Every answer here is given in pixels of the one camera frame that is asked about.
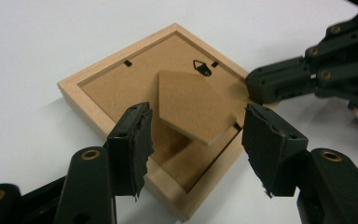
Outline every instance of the wooden picture frame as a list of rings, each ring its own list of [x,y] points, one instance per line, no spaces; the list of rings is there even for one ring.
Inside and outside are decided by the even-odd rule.
[[[170,25],[60,81],[58,86],[64,98],[76,111],[84,115],[86,120],[91,121],[91,125],[97,128],[96,130],[103,137],[106,137],[115,126],[115,122],[112,116],[106,113],[106,109],[101,108],[101,106],[90,97],[90,93],[85,92],[83,87],[91,83],[95,78],[103,76],[107,71],[119,66],[130,66],[133,61],[136,61],[135,58],[138,55],[153,49],[153,47],[158,46],[172,36],[178,36],[178,38],[185,41],[191,48],[205,55],[205,61],[218,63],[220,68],[230,73],[232,78],[235,78],[235,80],[241,84],[240,91],[241,94],[244,95],[238,108],[240,109],[239,117],[244,118],[244,108],[249,102],[247,90],[244,86],[244,78],[248,73],[178,24]],[[241,127],[242,125],[243,120],[239,119],[237,126]],[[241,136],[242,132],[237,127],[235,136],[228,141],[227,146],[219,152],[217,158],[213,160],[210,166],[202,173],[202,176],[198,178],[197,182],[188,190],[184,190],[183,186],[178,184],[158,162],[153,158],[149,158],[147,164],[148,174],[145,176],[146,187],[162,200],[179,219],[182,221],[188,220],[200,207],[218,181],[224,176],[229,167],[243,152]]]

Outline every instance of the cardboard flap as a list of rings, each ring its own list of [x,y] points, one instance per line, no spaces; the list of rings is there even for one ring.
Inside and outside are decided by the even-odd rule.
[[[179,133],[211,145],[237,118],[201,74],[158,73],[159,117]]]

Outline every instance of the white table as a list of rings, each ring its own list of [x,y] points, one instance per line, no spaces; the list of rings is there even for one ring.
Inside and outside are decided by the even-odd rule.
[[[0,183],[27,193],[66,174],[72,155],[101,146],[56,82],[177,22],[248,69],[302,55],[358,7],[314,1],[0,1]],[[313,95],[277,112],[358,166],[358,120],[338,99]],[[144,189],[117,197],[118,221],[180,223]],[[299,223],[295,198],[273,198],[243,153],[187,223]]]

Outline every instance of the white surface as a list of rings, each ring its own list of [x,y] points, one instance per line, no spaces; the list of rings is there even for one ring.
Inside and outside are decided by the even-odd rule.
[[[101,146],[56,83],[173,22],[251,71],[302,55],[357,12],[343,0],[0,1],[0,183],[27,193],[65,175],[79,149]],[[310,95],[278,113],[309,149],[336,149],[358,166],[358,121],[346,102]],[[147,189],[117,205],[120,224],[180,223]],[[267,197],[245,153],[188,221],[299,222],[296,198]]]

